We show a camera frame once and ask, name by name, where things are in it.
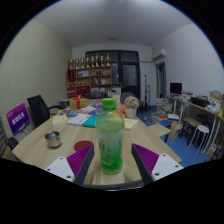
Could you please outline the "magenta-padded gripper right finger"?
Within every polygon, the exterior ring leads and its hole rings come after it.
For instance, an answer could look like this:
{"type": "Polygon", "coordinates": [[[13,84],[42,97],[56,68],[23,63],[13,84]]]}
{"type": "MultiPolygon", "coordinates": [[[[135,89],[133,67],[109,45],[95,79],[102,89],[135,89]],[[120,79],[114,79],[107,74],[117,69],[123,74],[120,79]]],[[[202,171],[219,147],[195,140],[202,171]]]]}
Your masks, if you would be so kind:
{"type": "Polygon", "coordinates": [[[145,185],[182,169],[182,166],[166,153],[158,155],[137,144],[132,144],[131,152],[145,185]]]}

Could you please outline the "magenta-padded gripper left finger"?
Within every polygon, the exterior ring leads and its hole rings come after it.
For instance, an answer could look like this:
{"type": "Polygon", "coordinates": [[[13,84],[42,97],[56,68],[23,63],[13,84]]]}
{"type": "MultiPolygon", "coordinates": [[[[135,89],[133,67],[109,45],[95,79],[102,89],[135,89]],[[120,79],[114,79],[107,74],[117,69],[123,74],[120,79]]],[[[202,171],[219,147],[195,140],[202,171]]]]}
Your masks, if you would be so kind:
{"type": "Polygon", "coordinates": [[[58,157],[46,171],[82,186],[94,157],[94,146],[87,146],[69,157],[58,157]]]}

